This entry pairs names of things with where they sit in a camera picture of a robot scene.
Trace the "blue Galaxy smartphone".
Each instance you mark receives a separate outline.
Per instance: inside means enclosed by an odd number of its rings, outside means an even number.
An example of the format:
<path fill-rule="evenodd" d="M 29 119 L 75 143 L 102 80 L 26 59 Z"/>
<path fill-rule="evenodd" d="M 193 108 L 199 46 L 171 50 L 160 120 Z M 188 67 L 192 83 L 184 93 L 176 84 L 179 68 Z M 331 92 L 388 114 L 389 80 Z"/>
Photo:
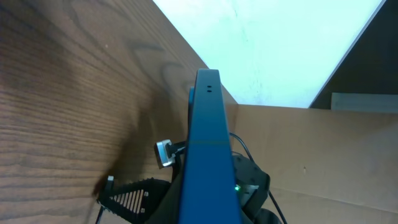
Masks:
<path fill-rule="evenodd" d="M 184 160 L 178 222 L 240 224 L 220 74 L 199 69 Z"/>

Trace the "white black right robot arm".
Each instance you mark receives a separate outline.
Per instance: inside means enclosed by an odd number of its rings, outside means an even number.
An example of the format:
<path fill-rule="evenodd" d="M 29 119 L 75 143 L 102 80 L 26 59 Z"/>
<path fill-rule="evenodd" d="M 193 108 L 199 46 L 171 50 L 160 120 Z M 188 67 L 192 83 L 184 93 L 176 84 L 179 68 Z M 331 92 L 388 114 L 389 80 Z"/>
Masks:
<path fill-rule="evenodd" d="M 274 200 L 269 190 L 269 175 L 242 154 L 234 154 L 233 162 L 243 223 L 281 223 L 275 213 L 262 208 L 267 198 Z M 113 177 L 109 176 L 97 198 L 101 207 L 96 223 L 100 222 L 104 211 L 119 216 L 128 223 L 176 223 L 177 196 L 182 180 L 176 174 L 179 168 L 180 163 L 173 165 L 171 182 L 150 178 L 113 187 Z"/>

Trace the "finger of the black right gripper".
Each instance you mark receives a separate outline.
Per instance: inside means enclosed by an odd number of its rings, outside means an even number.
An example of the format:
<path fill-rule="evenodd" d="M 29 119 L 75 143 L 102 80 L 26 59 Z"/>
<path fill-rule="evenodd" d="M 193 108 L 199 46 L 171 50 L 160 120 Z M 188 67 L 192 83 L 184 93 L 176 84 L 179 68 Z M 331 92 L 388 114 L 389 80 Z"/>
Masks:
<path fill-rule="evenodd" d="M 175 223 L 175 191 L 171 189 L 175 179 L 150 178 L 116 187 L 114 177 L 108 176 L 96 199 L 100 205 L 96 223 L 105 211 L 129 223 Z"/>

